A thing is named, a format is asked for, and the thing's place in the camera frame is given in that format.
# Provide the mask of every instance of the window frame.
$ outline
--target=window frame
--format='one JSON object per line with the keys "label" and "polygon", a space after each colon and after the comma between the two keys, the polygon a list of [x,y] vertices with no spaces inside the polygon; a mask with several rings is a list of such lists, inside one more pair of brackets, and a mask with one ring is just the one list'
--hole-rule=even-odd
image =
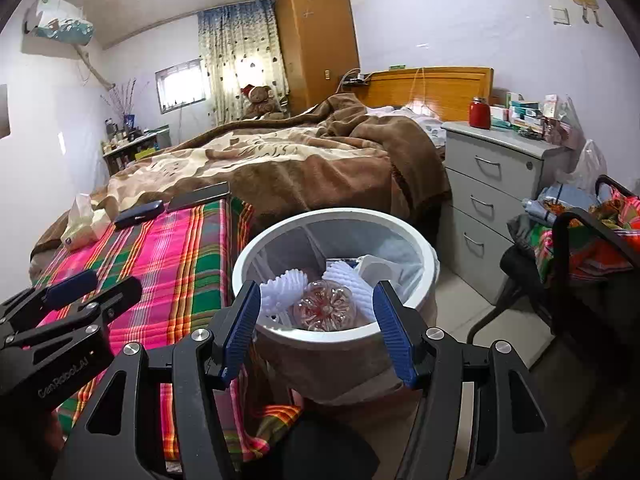
{"label": "window frame", "polygon": [[[187,68],[190,68],[190,66],[196,65],[196,63],[200,67],[200,75],[202,77],[202,90],[203,90],[202,99],[191,101],[189,103],[181,103],[178,105],[174,105],[174,106],[162,109],[162,101],[160,99],[160,87],[159,87],[160,83],[164,85],[164,80],[167,78],[169,74],[173,72],[179,72],[185,66]],[[199,57],[196,59],[192,59],[190,61],[185,61],[184,63],[178,63],[176,65],[170,66],[163,70],[159,70],[158,72],[156,72],[156,97],[158,98],[158,107],[160,108],[160,114],[166,114],[169,112],[173,112],[174,110],[179,110],[180,108],[184,108],[185,106],[194,105],[196,103],[201,103],[203,101],[206,101],[207,99],[209,99],[209,92],[207,91],[208,87],[209,87],[209,79],[207,76],[206,69],[204,68],[204,60]]]}

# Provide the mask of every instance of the wooden wardrobe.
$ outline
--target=wooden wardrobe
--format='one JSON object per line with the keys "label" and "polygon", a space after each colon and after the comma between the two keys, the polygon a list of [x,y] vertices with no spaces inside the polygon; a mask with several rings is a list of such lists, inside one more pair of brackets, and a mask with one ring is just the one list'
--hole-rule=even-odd
{"label": "wooden wardrobe", "polygon": [[342,76],[360,66],[351,2],[276,0],[275,11],[295,115],[333,95]]}

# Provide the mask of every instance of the nightstand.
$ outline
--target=nightstand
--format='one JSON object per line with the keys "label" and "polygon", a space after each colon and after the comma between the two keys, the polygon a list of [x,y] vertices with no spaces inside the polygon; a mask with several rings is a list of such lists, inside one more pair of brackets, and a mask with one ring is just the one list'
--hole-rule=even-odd
{"label": "nightstand", "polygon": [[442,207],[437,252],[443,264],[491,304],[506,282],[500,258],[512,244],[507,221],[524,212],[566,170],[570,150],[503,129],[444,123],[452,201]]}

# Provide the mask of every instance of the silver screw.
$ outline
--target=silver screw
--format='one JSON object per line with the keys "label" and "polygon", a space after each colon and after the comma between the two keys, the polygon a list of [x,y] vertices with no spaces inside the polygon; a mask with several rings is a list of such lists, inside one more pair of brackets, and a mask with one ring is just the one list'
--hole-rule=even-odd
{"label": "silver screw", "polygon": [[495,344],[495,349],[501,354],[508,354],[511,352],[511,345],[506,341],[497,341]]}
{"label": "silver screw", "polygon": [[429,339],[435,339],[437,341],[438,339],[442,339],[444,337],[444,332],[441,329],[432,326],[431,328],[427,329],[427,337]]}
{"label": "silver screw", "polygon": [[191,339],[194,341],[204,341],[207,337],[209,337],[209,330],[206,328],[198,328],[191,332]]}
{"label": "silver screw", "polygon": [[124,345],[124,348],[122,349],[122,351],[126,354],[126,355],[134,355],[137,354],[138,352],[140,352],[140,343],[127,343],[126,345]]}

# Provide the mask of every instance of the gray drawer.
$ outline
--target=gray drawer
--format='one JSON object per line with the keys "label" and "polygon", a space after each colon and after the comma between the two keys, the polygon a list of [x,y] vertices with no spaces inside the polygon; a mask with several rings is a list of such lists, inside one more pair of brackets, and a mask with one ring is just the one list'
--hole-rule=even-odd
{"label": "gray drawer", "polygon": [[500,258],[511,242],[462,211],[444,205],[438,232],[438,257],[486,300],[495,304],[507,276]]}
{"label": "gray drawer", "polygon": [[511,239],[507,222],[524,213],[519,200],[457,171],[447,170],[453,207]]}
{"label": "gray drawer", "polygon": [[535,195],[542,172],[542,160],[456,132],[447,132],[445,166],[519,200]]}

